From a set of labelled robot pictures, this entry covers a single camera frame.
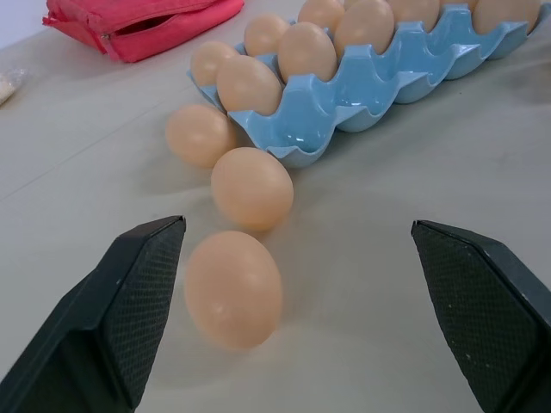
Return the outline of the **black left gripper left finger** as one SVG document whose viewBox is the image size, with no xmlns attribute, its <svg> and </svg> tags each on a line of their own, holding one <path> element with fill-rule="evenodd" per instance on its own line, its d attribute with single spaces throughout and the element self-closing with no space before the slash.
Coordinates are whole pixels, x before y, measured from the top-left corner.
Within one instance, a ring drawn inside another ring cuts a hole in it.
<svg viewBox="0 0 551 413">
<path fill-rule="evenodd" d="M 0 413 L 134 413 L 168 320 L 186 220 L 118 236 L 0 382 Z"/>
</svg>

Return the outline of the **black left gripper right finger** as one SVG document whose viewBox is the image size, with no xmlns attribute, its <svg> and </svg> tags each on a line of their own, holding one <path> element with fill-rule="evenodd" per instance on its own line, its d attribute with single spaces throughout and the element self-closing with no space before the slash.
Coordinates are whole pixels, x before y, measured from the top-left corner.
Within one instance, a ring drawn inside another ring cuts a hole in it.
<svg viewBox="0 0 551 413">
<path fill-rule="evenodd" d="M 416 220 L 439 327 L 484 413 L 551 413 L 551 290 L 503 243 Z"/>
</svg>

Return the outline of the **blue egg tray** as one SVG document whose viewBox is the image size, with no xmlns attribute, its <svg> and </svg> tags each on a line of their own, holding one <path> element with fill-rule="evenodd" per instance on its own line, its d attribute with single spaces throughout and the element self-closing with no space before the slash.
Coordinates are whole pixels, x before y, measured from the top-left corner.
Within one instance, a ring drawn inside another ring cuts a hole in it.
<svg viewBox="0 0 551 413">
<path fill-rule="evenodd" d="M 465 3 L 446 4 L 430 32 L 422 22 L 399 23 L 382 55 L 372 46 L 348 47 L 327 83 L 313 74 L 291 77 L 271 116 L 229 116 L 256 148 L 286 167 L 304 168 L 322 156 L 335 131 L 363 132 L 393 104 L 419 101 L 443 81 L 506 57 L 535 32 L 525 22 L 502 22 L 489 34 L 477 34 Z"/>
</svg>

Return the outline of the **beige egg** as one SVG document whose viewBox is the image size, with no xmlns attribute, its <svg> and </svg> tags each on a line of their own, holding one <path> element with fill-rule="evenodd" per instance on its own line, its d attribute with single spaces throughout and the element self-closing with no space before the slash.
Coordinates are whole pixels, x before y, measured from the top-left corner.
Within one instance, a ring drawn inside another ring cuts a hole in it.
<svg viewBox="0 0 551 413">
<path fill-rule="evenodd" d="M 277 60 L 282 80 L 313 74 L 323 82 L 337 72 L 337 54 L 328 34 L 311 22 L 298 22 L 282 36 Z"/>
<path fill-rule="evenodd" d="M 338 0 L 306 0 L 298 14 L 298 22 L 311 22 L 335 34 L 344 13 L 344 6 Z"/>
<path fill-rule="evenodd" d="M 439 0 L 387 0 L 396 22 L 422 22 L 429 33 L 438 21 Z"/>
<path fill-rule="evenodd" d="M 269 116 L 282 98 L 282 85 L 272 70 L 245 55 L 232 57 L 220 67 L 216 88 L 227 112 L 254 111 Z"/>
<path fill-rule="evenodd" d="M 473 27 L 488 34 L 501 22 L 527 22 L 529 34 L 536 25 L 541 0 L 479 0 L 473 12 Z"/>
<path fill-rule="evenodd" d="M 347 46 L 371 45 L 379 55 L 389 47 L 394 33 L 394 16 L 386 0 L 358 0 L 344 13 L 334 34 L 338 58 Z"/>
<path fill-rule="evenodd" d="M 276 262 L 240 231 L 217 232 L 194 249 L 184 293 L 197 329 L 223 348 L 255 348 L 280 323 L 282 278 Z"/>
<path fill-rule="evenodd" d="M 227 152 L 211 175 L 214 203 L 233 223 L 254 231 L 279 224 L 294 202 L 287 170 L 269 153 L 250 147 Z"/>
<path fill-rule="evenodd" d="M 215 84 L 220 67 L 235 56 L 238 56 L 237 50 L 224 42 L 212 40 L 201 44 L 190 61 L 190 71 L 195 83 L 199 86 Z"/>
<path fill-rule="evenodd" d="M 246 54 L 252 57 L 277 53 L 282 36 L 290 24 L 280 16 L 268 13 L 253 18 L 244 34 Z"/>
<path fill-rule="evenodd" d="M 167 120 L 165 137 L 170 150 L 184 162 L 209 169 L 238 145 L 228 117 L 216 108 L 199 104 L 174 112 Z"/>
</svg>

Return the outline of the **white crumpled cloth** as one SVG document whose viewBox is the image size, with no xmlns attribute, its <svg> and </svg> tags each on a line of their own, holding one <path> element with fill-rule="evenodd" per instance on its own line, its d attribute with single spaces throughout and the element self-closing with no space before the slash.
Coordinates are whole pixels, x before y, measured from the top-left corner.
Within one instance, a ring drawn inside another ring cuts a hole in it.
<svg viewBox="0 0 551 413">
<path fill-rule="evenodd" d="M 0 107 L 21 88 L 28 72 L 23 69 L 0 71 Z"/>
</svg>

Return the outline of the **red fabric zipper pouch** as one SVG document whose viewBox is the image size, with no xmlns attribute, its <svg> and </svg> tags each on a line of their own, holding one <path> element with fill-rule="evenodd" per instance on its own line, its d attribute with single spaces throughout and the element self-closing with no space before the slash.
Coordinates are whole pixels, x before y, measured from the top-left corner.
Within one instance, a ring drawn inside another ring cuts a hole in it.
<svg viewBox="0 0 551 413">
<path fill-rule="evenodd" d="M 42 23 L 112 60 L 135 63 L 228 21 L 244 0 L 46 0 Z"/>
</svg>

